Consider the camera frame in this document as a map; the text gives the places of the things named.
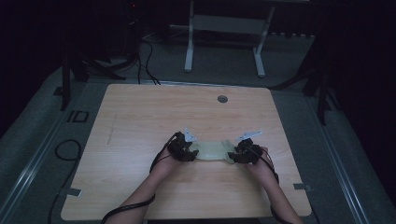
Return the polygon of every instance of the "white leg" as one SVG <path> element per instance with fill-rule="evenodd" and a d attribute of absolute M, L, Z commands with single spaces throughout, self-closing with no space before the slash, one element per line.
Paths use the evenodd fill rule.
<path fill-rule="evenodd" d="M 265 37 L 267 37 L 268 29 L 270 28 L 271 19 L 274 15 L 275 7 L 270 8 L 267 20 L 262 27 L 262 35 L 260 38 L 260 43 L 256 48 L 253 48 L 254 61 L 256 62 L 257 75 L 259 77 L 265 77 L 264 66 L 262 65 L 262 46 L 264 45 Z"/>
<path fill-rule="evenodd" d="M 194 53 L 193 43 L 193 18 L 194 18 L 194 1 L 190 1 L 190 24 L 189 24 L 189 45 L 187 46 L 186 64 L 184 65 L 185 72 L 191 72 L 192 70 L 192 56 Z"/>

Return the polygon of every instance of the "table top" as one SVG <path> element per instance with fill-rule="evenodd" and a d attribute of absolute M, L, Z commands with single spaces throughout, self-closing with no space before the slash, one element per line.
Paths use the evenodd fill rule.
<path fill-rule="evenodd" d="M 218 97 L 228 98 L 220 103 Z M 62 211 L 65 220 L 102 219 L 147 177 L 174 134 L 188 127 L 198 141 L 218 142 L 263 131 L 254 144 L 268 147 L 280 186 L 299 216 L 311 213 L 271 92 L 262 88 L 109 85 Z M 263 189 L 239 164 L 188 162 L 156 192 L 145 219 L 269 217 Z"/>

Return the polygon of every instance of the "small round object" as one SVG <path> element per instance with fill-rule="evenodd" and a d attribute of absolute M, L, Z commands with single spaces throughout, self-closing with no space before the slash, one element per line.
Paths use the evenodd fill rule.
<path fill-rule="evenodd" d="M 228 98 L 227 98 L 227 96 L 225 96 L 225 95 L 220 95 L 219 97 L 218 97 L 218 101 L 220 102 L 220 103 L 227 103 L 227 101 L 228 101 Z"/>

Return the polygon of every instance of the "dark background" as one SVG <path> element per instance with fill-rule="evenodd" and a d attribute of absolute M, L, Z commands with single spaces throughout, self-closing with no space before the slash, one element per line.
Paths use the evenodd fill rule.
<path fill-rule="evenodd" d="M 135 9 L 134 15 L 140 15 L 139 10 L 145 11 L 148 25 L 165 37 L 169 23 L 188 24 L 189 1 L 149 1 L 145 6 L 139 5 L 139 1 L 136 3 L 141 8 Z M 315 41 L 323 47 L 330 66 L 330 84 L 337 100 L 395 203 L 396 4 L 390 0 L 342 1 L 338 3 L 342 7 L 320 3 L 324 2 L 277 3 L 271 32 L 316 36 Z M 235 11 L 226 5 L 215 7 L 221 8 L 224 15 L 251 17 L 260 17 L 266 10 L 255 7 L 255 10 Z M 214 6 L 208 4 L 202 10 L 208 8 Z M 92 58 L 106 61 L 112 49 L 121 49 L 118 40 L 122 38 L 118 34 L 124 33 L 125 22 L 135 20 L 130 16 L 122 1 L 2 1 L 0 136 L 47 76 L 60 67 L 66 40 Z M 309 54 L 306 61 L 316 62 Z"/>

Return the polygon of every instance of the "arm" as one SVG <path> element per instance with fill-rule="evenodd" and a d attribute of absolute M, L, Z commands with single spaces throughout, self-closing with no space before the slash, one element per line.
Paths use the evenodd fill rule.
<path fill-rule="evenodd" d="M 268 152 L 268 148 L 263 147 L 262 149 L 265 150 L 265 152 Z M 270 160 L 265 156 L 265 152 L 263 153 L 262 158 L 267 160 L 269 164 L 272 164 Z M 258 160 L 257 163 L 254 165 L 245 164 L 245 167 L 252 173 L 252 175 L 256 178 L 259 184 L 265 189 L 270 203 L 279 217 L 292 224 L 303 223 L 298 217 L 297 213 L 294 211 L 291 204 L 289 203 L 289 200 L 288 198 L 286 198 L 286 195 L 283 192 L 282 188 L 278 185 L 274 174 L 264 161 Z"/>
<path fill-rule="evenodd" d="M 148 177 L 142 182 L 142 184 L 129 196 L 125 202 L 120 206 L 142 203 L 149 200 L 154 194 L 161 183 L 168 177 L 172 172 L 182 164 L 181 161 L 177 161 L 169 156 L 169 151 L 166 149 L 161 154 L 160 160 L 154 166 Z M 142 223 L 143 218 L 148 211 L 148 206 L 138 207 L 136 209 L 128 210 L 125 212 L 117 213 L 116 215 L 110 217 L 106 224 L 117 223 L 117 224 L 137 224 Z"/>

